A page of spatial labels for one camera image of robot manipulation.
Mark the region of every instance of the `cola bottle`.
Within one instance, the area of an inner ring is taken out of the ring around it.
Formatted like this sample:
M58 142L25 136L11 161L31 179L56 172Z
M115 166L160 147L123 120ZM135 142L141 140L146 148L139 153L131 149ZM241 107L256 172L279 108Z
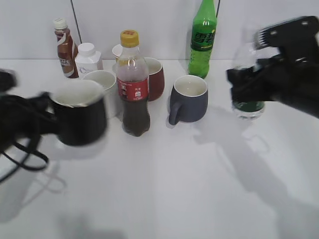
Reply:
M126 132L141 136L150 129L149 70L138 48L139 34L134 30L121 33L123 52L117 62L119 95L123 101L123 126Z

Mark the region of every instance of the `brown bottle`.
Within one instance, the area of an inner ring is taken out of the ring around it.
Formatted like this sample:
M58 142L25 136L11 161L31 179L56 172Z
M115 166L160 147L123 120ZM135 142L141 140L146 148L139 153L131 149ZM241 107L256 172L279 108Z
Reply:
M55 26L55 35L58 40L58 57L61 62L63 73L68 78L78 78L78 72L75 65L75 57L78 54L78 47L74 43L70 29L64 18L58 18L53 21Z

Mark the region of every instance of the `yellow bottle cap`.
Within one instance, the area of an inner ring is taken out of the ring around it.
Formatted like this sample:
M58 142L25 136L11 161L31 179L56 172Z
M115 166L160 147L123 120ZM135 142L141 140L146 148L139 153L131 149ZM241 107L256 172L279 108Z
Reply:
M121 45L127 48L136 47L140 44L139 34L134 30L125 30L121 32Z

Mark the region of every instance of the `mug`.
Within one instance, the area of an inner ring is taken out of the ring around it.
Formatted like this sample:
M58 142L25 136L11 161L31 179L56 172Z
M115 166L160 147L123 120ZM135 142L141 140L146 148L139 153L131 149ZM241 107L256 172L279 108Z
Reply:
M50 96L62 143L81 146L103 135L107 127L103 96L103 87L88 80L69 80Z
M119 97L118 84L115 76L108 71L98 70L86 74L82 80L91 80L99 83L104 88L104 104L107 118L113 118L122 110Z
M146 57L146 64L149 69L150 95L149 101L157 100L164 92L165 80L164 69L161 62L155 58Z
M182 76L175 83L170 96L168 122L195 122L204 117L208 106L207 83L198 76Z

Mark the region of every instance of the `gray mug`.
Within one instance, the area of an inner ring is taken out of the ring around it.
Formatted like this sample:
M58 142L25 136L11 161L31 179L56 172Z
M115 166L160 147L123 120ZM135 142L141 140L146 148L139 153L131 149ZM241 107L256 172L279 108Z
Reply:
M207 83L198 76L182 76L175 83L170 96L168 122L195 122L204 117L208 106Z

